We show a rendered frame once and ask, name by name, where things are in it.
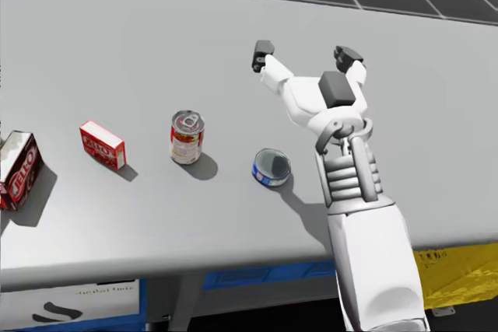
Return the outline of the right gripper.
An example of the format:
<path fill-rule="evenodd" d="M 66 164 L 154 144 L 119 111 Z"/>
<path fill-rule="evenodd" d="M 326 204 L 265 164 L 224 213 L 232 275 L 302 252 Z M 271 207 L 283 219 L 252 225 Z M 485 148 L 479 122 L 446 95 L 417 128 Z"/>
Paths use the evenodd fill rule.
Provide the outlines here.
<path fill-rule="evenodd" d="M 320 77 L 297 77 L 277 58 L 270 40 L 254 45 L 251 67 L 261 82 L 286 106 L 290 120 L 320 136 L 329 124 L 341 124 L 354 132 L 364 128 L 367 109 L 363 86 L 366 66 L 363 57 L 346 46 L 336 46 L 334 58 L 340 72 Z"/>

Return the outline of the blue flat can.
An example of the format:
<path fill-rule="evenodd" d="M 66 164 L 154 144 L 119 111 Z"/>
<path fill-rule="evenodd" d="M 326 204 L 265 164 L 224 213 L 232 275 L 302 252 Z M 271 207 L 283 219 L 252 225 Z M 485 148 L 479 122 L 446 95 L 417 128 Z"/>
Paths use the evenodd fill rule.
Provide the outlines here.
<path fill-rule="evenodd" d="M 251 172 L 263 186 L 280 187 L 289 179 L 291 164 L 283 152 L 266 148 L 254 157 Z"/>

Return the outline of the red and white can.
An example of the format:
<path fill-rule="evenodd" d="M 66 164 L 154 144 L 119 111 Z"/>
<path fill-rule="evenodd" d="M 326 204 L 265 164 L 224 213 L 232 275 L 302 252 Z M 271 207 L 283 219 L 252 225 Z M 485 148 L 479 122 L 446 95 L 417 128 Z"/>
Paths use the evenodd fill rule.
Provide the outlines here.
<path fill-rule="evenodd" d="M 170 157 L 180 165 L 191 165 L 202 154 L 205 122 L 200 113 L 180 110 L 172 118 Z"/>

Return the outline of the blue box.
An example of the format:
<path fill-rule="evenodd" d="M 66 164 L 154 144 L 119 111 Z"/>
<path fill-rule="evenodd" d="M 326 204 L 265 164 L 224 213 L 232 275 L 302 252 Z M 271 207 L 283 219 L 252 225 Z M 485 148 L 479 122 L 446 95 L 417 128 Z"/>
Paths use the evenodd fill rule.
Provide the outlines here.
<path fill-rule="evenodd" d="M 333 260 L 211 271 L 205 275 L 202 288 L 204 290 L 232 288 L 326 276 L 335 276 L 335 263 Z"/>

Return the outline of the red and white carton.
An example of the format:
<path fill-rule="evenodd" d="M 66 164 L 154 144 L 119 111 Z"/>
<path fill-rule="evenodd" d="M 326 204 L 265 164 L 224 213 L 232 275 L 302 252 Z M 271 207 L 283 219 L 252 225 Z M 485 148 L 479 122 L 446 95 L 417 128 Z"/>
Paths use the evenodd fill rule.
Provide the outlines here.
<path fill-rule="evenodd" d="M 79 127 L 84 150 L 114 171 L 126 164 L 125 142 L 94 121 Z"/>

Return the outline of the yellow box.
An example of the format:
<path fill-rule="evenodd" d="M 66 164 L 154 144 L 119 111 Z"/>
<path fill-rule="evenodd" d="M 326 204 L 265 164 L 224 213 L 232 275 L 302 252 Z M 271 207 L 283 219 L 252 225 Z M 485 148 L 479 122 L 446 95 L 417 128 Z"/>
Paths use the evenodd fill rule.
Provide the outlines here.
<path fill-rule="evenodd" d="M 425 309 L 498 296 L 498 243 L 419 250 L 414 256 Z"/>

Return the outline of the white box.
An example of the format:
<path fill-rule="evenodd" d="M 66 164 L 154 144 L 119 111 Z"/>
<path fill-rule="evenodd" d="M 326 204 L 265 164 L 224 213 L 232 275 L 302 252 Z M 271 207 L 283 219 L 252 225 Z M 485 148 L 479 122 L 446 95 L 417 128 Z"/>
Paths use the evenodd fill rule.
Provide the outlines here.
<path fill-rule="evenodd" d="M 0 294 L 0 332 L 143 332 L 138 279 Z"/>

